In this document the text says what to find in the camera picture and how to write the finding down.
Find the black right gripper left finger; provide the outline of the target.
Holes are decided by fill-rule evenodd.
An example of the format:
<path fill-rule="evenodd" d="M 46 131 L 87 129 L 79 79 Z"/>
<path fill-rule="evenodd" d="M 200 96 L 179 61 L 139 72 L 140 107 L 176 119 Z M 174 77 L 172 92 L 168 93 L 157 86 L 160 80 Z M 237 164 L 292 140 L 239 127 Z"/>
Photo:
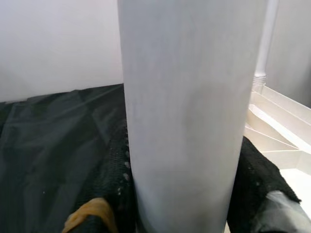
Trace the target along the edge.
<path fill-rule="evenodd" d="M 128 132 L 123 120 L 113 128 L 106 154 L 88 175 L 64 233 L 133 233 L 136 196 L 130 165 Z"/>

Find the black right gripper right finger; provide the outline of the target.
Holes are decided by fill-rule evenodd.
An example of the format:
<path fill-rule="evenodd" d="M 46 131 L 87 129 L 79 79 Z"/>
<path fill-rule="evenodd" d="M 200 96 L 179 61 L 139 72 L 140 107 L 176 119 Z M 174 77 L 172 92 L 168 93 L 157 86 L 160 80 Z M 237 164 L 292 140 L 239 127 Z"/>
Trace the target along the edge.
<path fill-rule="evenodd" d="M 232 233 L 309 233 L 311 220 L 279 168 L 244 137 L 227 224 Z"/>

